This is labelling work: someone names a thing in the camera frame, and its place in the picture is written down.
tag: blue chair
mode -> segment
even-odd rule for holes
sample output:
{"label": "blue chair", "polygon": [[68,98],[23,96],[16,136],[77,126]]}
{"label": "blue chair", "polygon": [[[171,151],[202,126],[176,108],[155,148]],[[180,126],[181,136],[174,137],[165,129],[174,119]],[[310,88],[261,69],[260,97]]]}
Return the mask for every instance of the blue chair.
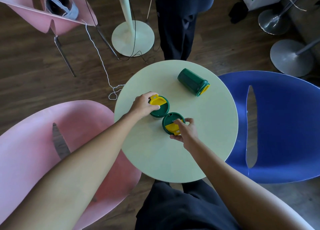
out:
{"label": "blue chair", "polygon": [[[219,77],[232,94],[239,131],[226,162],[257,183],[289,183],[320,175],[320,89],[302,79],[266,71]],[[258,158],[246,163],[247,95],[257,101]]]}

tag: pink chair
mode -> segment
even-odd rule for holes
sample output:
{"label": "pink chair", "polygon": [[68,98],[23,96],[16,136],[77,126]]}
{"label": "pink chair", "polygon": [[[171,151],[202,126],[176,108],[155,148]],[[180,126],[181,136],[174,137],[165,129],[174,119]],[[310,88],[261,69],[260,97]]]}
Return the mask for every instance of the pink chair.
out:
{"label": "pink chair", "polygon": [[33,27],[35,27],[39,31],[43,33],[47,33],[51,28],[51,30],[55,34],[54,42],[74,77],[76,77],[76,75],[70,63],[68,62],[65,54],[63,53],[61,48],[61,43],[58,40],[59,35],[65,34],[71,29],[75,28],[76,26],[80,24],[85,24],[86,22],[90,26],[96,26],[103,41],[109,46],[111,51],[115,54],[114,50],[112,49],[108,41],[102,35],[98,25],[97,18],[93,10],[91,9],[90,5],[88,4],[87,6],[86,0],[73,0],[73,2],[76,4],[76,6],[79,9],[79,15],[77,20],[70,20],[67,18],[63,18],[62,16],[58,16],[58,15],[43,11],[45,10],[44,0],[41,0],[43,10],[35,9],[33,6],[32,0],[0,0],[0,2],[7,4],[17,14],[19,14],[23,19],[25,19],[28,23],[30,23]]}
{"label": "pink chair", "polygon": [[[39,111],[0,136],[0,224],[60,158],[53,143],[56,123],[71,152],[113,124],[114,114],[94,101],[72,101]],[[74,230],[115,208],[138,183],[141,171],[120,151]]]}

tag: chair backrest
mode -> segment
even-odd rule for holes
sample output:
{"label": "chair backrest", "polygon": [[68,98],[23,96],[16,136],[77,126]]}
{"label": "chair backrest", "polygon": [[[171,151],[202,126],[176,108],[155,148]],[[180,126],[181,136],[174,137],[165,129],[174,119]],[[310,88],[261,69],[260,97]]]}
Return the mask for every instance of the chair backrest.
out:
{"label": "chair backrest", "polygon": [[226,160],[246,174],[246,99],[257,102],[258,158],[248,176],[258,183],[287,183],[320,175],[320,89],[302,79],[266,71],[219,77],[238,110],[237,142]]}
{"label": "chair backrest", "polygon": [[0,2],[7,4],[17,14],[19,14],[23,19],[25,19],[39,31],[47,33],[51,28],[56,35],[62,35],[80,24],[85,24],[84,22],[86,22],[88,25],[94,25],[98,23],[97,18],[89,4],[88,9],[86,0],[73,1],[79,9],[79,16],[75,21],[58,15],[50,14],[42,10],[37,10],[34,8],[32,0],[0,0]]}
{"label": "chair backrest", "polygon": [[[0,224],[60,158],[53,143],[56,123],[71,152],[114,122],[114,114],[94,101],[72,101],[39,111],[0,136]],[[95,198],[74,230],[85,228],[116,207],[141,176],[120,151]]]}

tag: light green table top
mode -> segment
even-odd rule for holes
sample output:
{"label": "light green table top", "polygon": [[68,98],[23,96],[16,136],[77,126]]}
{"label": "light green table top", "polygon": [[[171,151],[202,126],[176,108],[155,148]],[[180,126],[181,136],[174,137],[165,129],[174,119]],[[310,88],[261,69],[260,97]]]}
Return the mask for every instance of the light green table top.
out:
{"label": "light green table top", "polygon": [[[209,89],[196,97],[177,79],[187,68],[209,81]],[[114,112],[114,121],[127,113],[136,98],[154,91],[170,103],[169,112],[192,117],[199,138],[221,159],[226,160],[238,133],[238,115],[234,100],[223,82],[206,68],[187,61],[167,60],[146,66],[126,83]],[[157,180],[184,183],[205,177],[183,144],[170,139],[162,120],[151,115],[140,120],[127,136],[122,150],[130,162]]]}

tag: person's left hand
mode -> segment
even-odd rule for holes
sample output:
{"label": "person's left hand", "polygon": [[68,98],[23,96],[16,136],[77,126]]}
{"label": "person's left hand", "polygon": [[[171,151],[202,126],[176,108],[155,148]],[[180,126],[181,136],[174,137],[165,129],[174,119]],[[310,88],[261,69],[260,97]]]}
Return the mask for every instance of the person's left hand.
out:
{"label": "person's left hand", "polygon": [[135,101],[133,102],[129,113],[132,113],[133,115],[136,115],[138,117],[138,120],[141,118],[149,115],[151,111],[156,111],[160,109],[160,106],[158,105],[150,105],[149,98],[152,95],[157,95],[156,92],[148,92],[143,95],[140,95],[136,97]]}

